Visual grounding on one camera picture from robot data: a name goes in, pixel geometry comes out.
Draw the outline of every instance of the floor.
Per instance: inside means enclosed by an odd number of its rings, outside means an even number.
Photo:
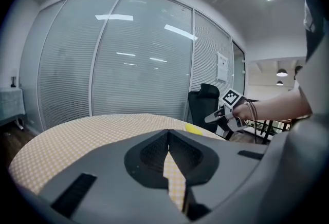
[[[0,127],[0,146],[2,147],[2,161],[5,167],[8,168],[14,156],[19,150],[34,138],[33,134],[28,130],[24,129],[21,131],[14,123]],[[250,134],[242,134],[236,132],[232,135],[230,141],[241,142],[241,143],[254,143],[254,136]]]

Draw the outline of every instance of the black office chair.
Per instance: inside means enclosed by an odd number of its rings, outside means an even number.
[[[200,91],[190,91],[188,100],[193,124],[210,132],[216,132],[217,124],[205,123],[205,117],[218,110],[220,91],[216,86],[201,83]]]

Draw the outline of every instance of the human arm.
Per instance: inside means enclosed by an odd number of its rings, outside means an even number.
[[[312,110],[300,88],[288,91],[273,99],[253,102],[258,120],[286,120],[310,115]],[[241,104],[233,109],[233,115],[242,120],[252,120],[249,107]]]

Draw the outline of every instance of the hand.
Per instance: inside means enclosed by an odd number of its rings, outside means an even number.
[[[240,104],[233,109],[233,115],[241,120],[252,120],[252,115],[247,104]]]

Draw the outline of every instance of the white paper sign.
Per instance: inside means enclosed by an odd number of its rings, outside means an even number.
[[[217,62],[217,79],[227,82],[228,74],[228,59],[217,52],[218,62]]]

